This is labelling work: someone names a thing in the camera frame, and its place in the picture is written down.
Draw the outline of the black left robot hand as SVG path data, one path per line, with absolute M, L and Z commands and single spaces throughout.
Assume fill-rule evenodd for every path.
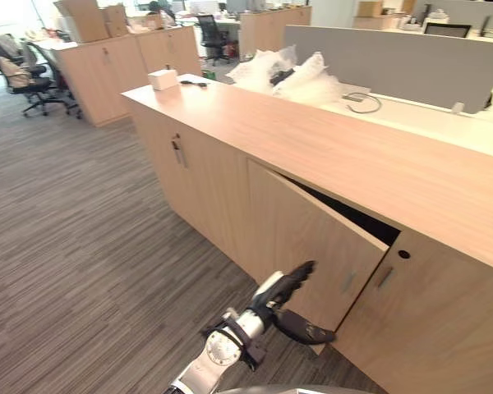
M 283 306 L 313 273 L 315 265 L 316 261 L 308 260 L 290 273 L 282 274 L 265 290 L 255 293 L 248 307 L 265 328 L 274 325 L 285 336 L 308 346 L 329 344 L 336 339 L 336 334 L 312 324 L 290 309 L 283 309 Z

